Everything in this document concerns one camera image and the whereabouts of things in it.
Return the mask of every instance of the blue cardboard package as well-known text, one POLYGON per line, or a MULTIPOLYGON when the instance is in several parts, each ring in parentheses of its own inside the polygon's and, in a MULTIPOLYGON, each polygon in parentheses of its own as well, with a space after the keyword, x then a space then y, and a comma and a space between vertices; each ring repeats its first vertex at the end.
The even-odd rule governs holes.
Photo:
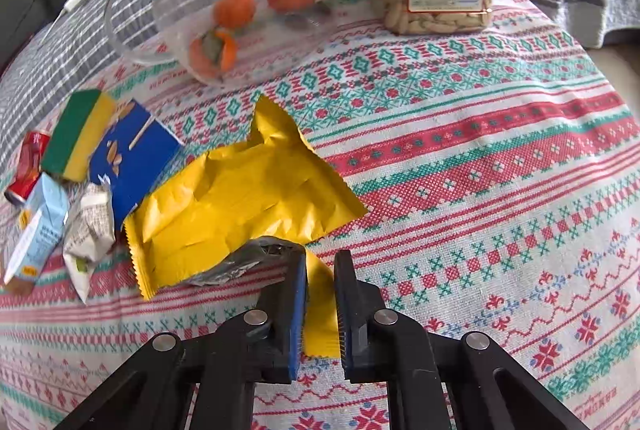
POLYGON ((89 162, 89 179, 111 186, 114 225, 120 229, 149 193, 181 141, 143 106, 131 100, 106 132, 89 162))

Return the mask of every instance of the patterned tablecloth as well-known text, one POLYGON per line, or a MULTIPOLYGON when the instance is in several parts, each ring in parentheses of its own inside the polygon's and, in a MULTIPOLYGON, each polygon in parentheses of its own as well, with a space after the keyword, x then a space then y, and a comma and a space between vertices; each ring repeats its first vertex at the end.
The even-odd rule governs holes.
MULTIPOLYGON (((86 86, 140 100, 186 142, 167 175, 243 139, 267 94, 369 208, 313 245, 322 259, 351 248, 358 277, 430 331, 487 332, 590 428, 640 428, 640 128, 529 1, 494 10, 476 35, 399 37, 369 0, 340 0, 335 37, 261 86, 220 96, 178 65, 124 62, 86 86)), ((2 204, 0 237, 14 218, 2 204)), ((51 428, 156 332, 214 331, 281 275, 255 269, 145 302, 121 249, 84 306, 56 251, 28 299, 0 296, 10 427, 51 428)), ((383 384, 346 383, 322 358, 304 358, 292 386, 259 385, 254 410, 255 430, 388 421, 383 384)))

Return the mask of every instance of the red soda can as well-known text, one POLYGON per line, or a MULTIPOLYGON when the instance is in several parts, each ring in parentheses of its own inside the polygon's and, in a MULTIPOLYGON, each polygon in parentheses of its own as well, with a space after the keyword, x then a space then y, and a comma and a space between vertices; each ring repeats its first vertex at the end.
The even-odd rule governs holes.
POLYGON ((40 178, 40 162, 50 139, 50 136, 38 131, 30 131, 25 136, 18 157, 14 182, 4 191, 4 197, 9 203, 22 206, 29 197, 40 178))

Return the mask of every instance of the crumpled yellow wrapper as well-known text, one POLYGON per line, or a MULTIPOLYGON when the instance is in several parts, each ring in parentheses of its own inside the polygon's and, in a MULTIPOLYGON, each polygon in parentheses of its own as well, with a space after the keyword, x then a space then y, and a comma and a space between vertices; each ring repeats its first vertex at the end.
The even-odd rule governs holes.
MULTIPOLYGON (((140 291, 148 299, 256 237, 304 245, 365 213, 293 119, 263 96, 246 141, 201 155, 148 195, 124 226, 140 291)), ((331 270, 315 256, 307 256, 307 266, 310 296, 316 288, 315 297, 326 299, 319 284, 331 282, 333 298, 331 270)), ((307 310, 311 319, 322 312, 311 302, 307 310)))

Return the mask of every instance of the metal screw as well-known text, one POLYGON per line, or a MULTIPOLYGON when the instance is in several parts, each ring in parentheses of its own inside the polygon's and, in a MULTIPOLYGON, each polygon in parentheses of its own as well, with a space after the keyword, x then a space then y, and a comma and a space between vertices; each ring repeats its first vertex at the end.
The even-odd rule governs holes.
POLYGON ((243 318, 249 325, 262 325, 269 317, 267 316, 267 313, 260 309, 251 309, 251 311, 244 313, 243 318))
POLYGON ((393 325, 398 321, 398 313, 391 309, 378 309, 373 315, 373 320, 382 325, 393 325))
POLYGON ((175 336, 172 334, 158 334, 152 343, 155 350, 165 352, 175 347, 175 336))
POLYGON ((485 350, 489 346, 489 337, 484 333, 471 333, 466 337, 466 345, 475 350, 485 350))

